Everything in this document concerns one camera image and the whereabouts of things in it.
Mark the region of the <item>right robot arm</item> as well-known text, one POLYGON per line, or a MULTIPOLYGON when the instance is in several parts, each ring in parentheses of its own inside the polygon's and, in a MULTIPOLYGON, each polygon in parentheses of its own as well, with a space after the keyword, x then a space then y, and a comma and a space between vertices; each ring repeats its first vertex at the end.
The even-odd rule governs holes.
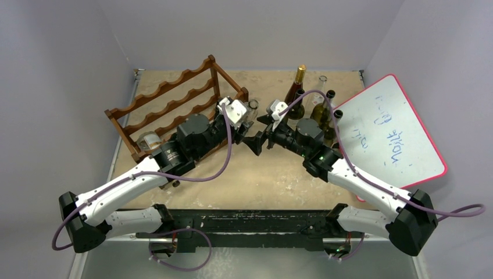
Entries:
POLYGON ((324 143, 323 132, 312 119, 300 119, 295 129, 268 115, 259 120, 267 125, 265 130, 243 140, 255 155, 261 154, 264 143, 269 149, 282 146, 303 157, 302 165, 313 177, 342 187, 375 207, 372 211, 336 206, 335 215, 326 221, 331 235, 368 233, 390 240, 409 256, 421 252, 438 225, 429 194, 392 186, 348 163, 339 151, 324 143))

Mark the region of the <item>dark green bottle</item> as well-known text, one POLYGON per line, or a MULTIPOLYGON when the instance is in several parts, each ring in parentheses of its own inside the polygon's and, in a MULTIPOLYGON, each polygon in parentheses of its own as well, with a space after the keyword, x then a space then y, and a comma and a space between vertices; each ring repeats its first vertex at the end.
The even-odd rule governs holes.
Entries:
POLYGON ((318 124, 319 128, 323 131, 327 128, 328 123, 331 119, 329 106, 330 102, 323 101, 313 108, 310 115, 310 118, 313 119, 318 124))

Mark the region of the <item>clear glass wine bottle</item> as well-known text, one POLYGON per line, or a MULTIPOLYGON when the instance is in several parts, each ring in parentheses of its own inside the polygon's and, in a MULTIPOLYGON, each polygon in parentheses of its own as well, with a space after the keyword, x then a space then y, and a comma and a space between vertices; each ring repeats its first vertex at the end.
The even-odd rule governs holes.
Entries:
MULTIPOLYGON (((325 76, 325 75, 319 76, 317 84, 315 86, 315 90, 319 90, 325 95, 326 94, 325 87, 326 87, 327 80, 328 80, 327 76, 325 76)), ((305 97, 305 111, 308 113, 311 113, 313 108, 316 105, 322 103, 323 101, 324 101, 324 97, 318 93, 312 93, 312 94, 307 95, 305 97)))

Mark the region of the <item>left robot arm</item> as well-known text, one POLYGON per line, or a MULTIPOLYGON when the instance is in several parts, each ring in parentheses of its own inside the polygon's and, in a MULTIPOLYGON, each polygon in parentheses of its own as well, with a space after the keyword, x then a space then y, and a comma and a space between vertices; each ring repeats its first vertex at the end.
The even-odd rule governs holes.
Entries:
POLYGON ((83 253, 108 238, 125 234, 146 232, 168 237, 173 232, 173 222, 164 205, 135 212, 119 209, 141 194, 175 180, 202 183, 218 178, 229 164, 232 145, 239 144, 252 125, 252 121, 239 113, 219 113, 214 121, 203 114, 191 115, 178 125, 170 141, 116 179, 90 192, 61 195, 62 223, 52 237, 51 248, 55 251, 73 248, 76 253, 83 253), (227 143, 227 156, 215 174, 186 177, 197 161, 222 142, 227 143))

